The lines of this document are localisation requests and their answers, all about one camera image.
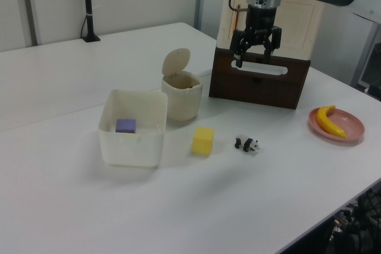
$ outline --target pink plate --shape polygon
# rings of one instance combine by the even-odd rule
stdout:
[[[318,108],[312,110],[308,119],[311,127],[316,130],[316,132],[327,138],[338,141],[353,141],[359,139],[365,132],[363,123],[357,117],[347,113],[346,111],[335,108],[329,112],[328,118],[345,131],[347,138],[331,135],[325,132],[316,121],[317,111]]]

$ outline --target dark brown wooden stand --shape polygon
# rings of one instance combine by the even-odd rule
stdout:
[[[233,53],[216,48],[209,96],[296,109],[311,61],[273,57],[270,65],[286,67],[279,76],[240,71],[231,66]],[[246,62],[263,62],[260,54],[246,53]]]

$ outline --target black stand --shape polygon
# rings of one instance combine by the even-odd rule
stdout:
[[[100,38],[94,33],[93,8],[92,8],[91,0],[85,0],[85,3],[86,3],[86,21],[88,22],[88,35],[83,37],[82,39],[87,43],[100,41]]]

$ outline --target white plastic container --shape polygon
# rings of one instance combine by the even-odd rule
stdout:
[[[200,106],[202,81],[183,71],[190,57],[190,50],[181,48],[170,52],[164,60],[161,91],[168,96],[167,116],[172,120],[190,120],[197,116]]]
[[[136,133],[117,133],[117,119],[135,119]],[[112,165],[156,167],[161,158],[167,95],[116,89],[111,91],[99,121],[103,160]]]

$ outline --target banana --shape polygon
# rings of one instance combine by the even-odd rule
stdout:
[[[327,113],[336,108],[336,106],[323,106],[318,109],[316,113],[316,120],[321,128],[323,128],[327,133],[339,137],[346,138],[346,134],[344,130],[342,130],[339,126],[329,120]]]

